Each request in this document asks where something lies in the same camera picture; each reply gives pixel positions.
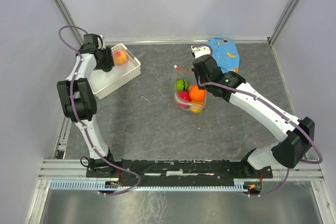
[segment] peach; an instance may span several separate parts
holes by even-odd
[[[113,53],[113,60],[116,65],[123,65],[128,61],[127,53],[122,50],[118,50]]]

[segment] gray mat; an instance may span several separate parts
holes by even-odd
[[[97,100],[97,120],[114,158],[241,159],[252,148],[275,141],[252,116],[221,98],[208,96],[201,114],[179,109],[172,97],[174,65],[191,68],[190,45],[128,46],[141,74]],[[268,44],[237,44],[240,74],[267,99],[289,111],[282,80]],[[72,125],[66,158],[88,156]]]

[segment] aluminum frame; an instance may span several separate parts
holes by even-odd
[[[288,4],[286,5],[285,10],[282,12],[281,17],[278,21],[278,24],[276,25],[276,28],[272,34],[272,36],[269,38],[268,42],[272,46],[275,44],[277,39],[279,38],[281,32],[285,28],[291,14],[299,4],[300,0],[289,0]]]
[[[264,179],[264,181],[283,180],[287,168],[280,164],[272,165],[271,167],[274,177],[272,179]],[[117,180],[116,178],[87,178],[86,168],[80,164],[78,159],[45,159],[38,177],[38,183],[28,212],[26,224],[40,222],[51,182],[57,182],[58,180],[63,182],[64,179],[88,182],[91,184],[94,181]],[[234,181],[251,182],[257,180],[258,179],[235,179]],[[290,170],[288,181],[310,181],[323,223],[336,223],[334,206],[318,164],[299,163],[295,169]]]
[[[74,26],[75,23],[72,19],[72,16],[67,8],[67,6],[65,5],[65,3],[62,0],[54,0],[54,3],[56,4],[59,12],[61,13],[62,17],[64,18],[65,22],[69,25],[69,26]],[[77,31],[77,29],[72,28],[71,29],[73,35],[75,36],[77,42],[82,45],[83,44],[83,38],[80,35],[79,31]]]
[[[115,40],[105,38],[104,42],[107,46],[114,46],[119,43],[123,43],[124,45],[180,45],[180,44],[199,44],[209,42],[212,37],[204,37],[202,39],[190,39],[190,40]],[[251,44],[251,43],[268,43],[268,40],[260,39],[260,40],[243,40],[243,39],[232,39],[236,44]]]
[[[70,118],[63,118],[59,135],[55,143],[54,151],[52,153],[52,158],[59,158],[60,154],[62,154],[62,158],[65,158],[71,123],[72,121],[70,120]]]

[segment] gray wall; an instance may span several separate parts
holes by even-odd
[[[336,203],[336,1],[301,0],[276,43],[296,113],[316,123],[315,141],[328,189]]]
[[[289,0],[64,0],[75,23],[117,40],[271,36]]]
[[[53,0],[0,5],[0,223],[19,224],[62,120],[56,83],[67,77],[75,56],[58,39],[65,22]]]

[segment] white robotic arm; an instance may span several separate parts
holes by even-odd
[[[80,58],[80,56],[76,56],[76,64],[71,74],[65,81],[60,81],[57,83],[57,89],[61,100],[63,112],[66,117],[71,118],[71,120],[81,131],[89,148],[90,159],[98,161],[101,160],[101,157],[97,154],[97,152],[93,150],[88,140],[88,136],[85,132],[85,128],[87,129],[87,133],[96,150],[103,157],[109,157],[109,160],[111,160],[113,159],[112,154],[110,153],[107,144],[104,142],[97,125],[96,99],[93,96],[88,81],[94,70],[103,70],[105,72],[111,71],[114,66],[113,58],[111,55],[111,48],[105,46],[101,35],[88,34],[84,35],[84,44],[79,49],[79,52],[81,53],[82,58]],[[74,97],[76,111],[84,125],[76,120],[73,114],[71,101],[69,99],[69,86],[74,76]]]
[[[262,123],[276,138],[276,142],[261,149],[252,150],[245,156],[247,162],[257,170],[280,163],[294,168],[309,150],[311,144],[297,129],[299,126],[312,140],[314,122],[309,118],[300,120],[261,96],[239,74],[229,71],[222,73],[215,59],[205,51],[195,51],[193,71],[198,86],[216,97],[236,105]]]
[[[288,112],[283,111],[281,108],[277,107],[262,95],[260,95],[249,83],[242,83],[237,87],[237,90],[243,90],[249,93],[255,94],[257,97],[262,98],[267,103],[271,104],[278,111],[281,111],[284,116],[289,118],[291,121],[299,124],[299,118],[289,114]],[[230,97],[230,103],[240,107],[245,110],[255,119],[257,119],[261,124],[263,124],[277,139],[271,145],[268,145],[261,149],[256,149],[252,154],[248,157],[248,162],[250,165],[256,169],[260,170],[265,166],[278,164],[278,161],[274,158],[272,153],[272,148],[279,144],[279,142],[284,141],[288,135],[287,132],[292,132],[295,127],[288,123],[283,117],[274,112],[274,110],[270,109],[268,106],[263,104],[257,99],[253,99],[251,97],[246,97],[246,95],[242,93],[233,93]]]
[[[93,70],[95,69],[97,62],[96,59],[94,57],[93,54],[82,54],[82,59],[80,59],[79,56],[76,57],[76,64],[71,72],[71,74],[68,76],[67,80],[71,81],[71,79],[73,78],[73,76],[76,73],[76,77],[75,80],[79,80],[79,79],[90,79],[90,76],[93,72]],[[79,62],[82,61],[82,64],[79,68],[79,71],[76,72],[77,66],[79,64]],[[83,123],[86,125],[85,127],[87,128],[87,131],[89,133],[90,139],[92,141],[92,143],[94,144],[94,146],[97,148],[97,151],[103,155],[104,157],[107,156],[108,152],[109,152],[109,148],[107,146],[107,144],[104,142],[100,130],[98,128],[98,124],[97,124],[97,119],[96,119],[96,115],[92,115],[92,119],[91,120],[87,120],[87,119],[83,119],[82,120]],[[90,153],[90,158],[93,159],[100,159],[100,157],[97,155],[97,153],[92,149],[88,137],[84,131],[84,126],[79,123],[79,122],[75,122],[75,125],[79,128],[80,132],[82,133],[85,142],[89,148],[89,153]]]

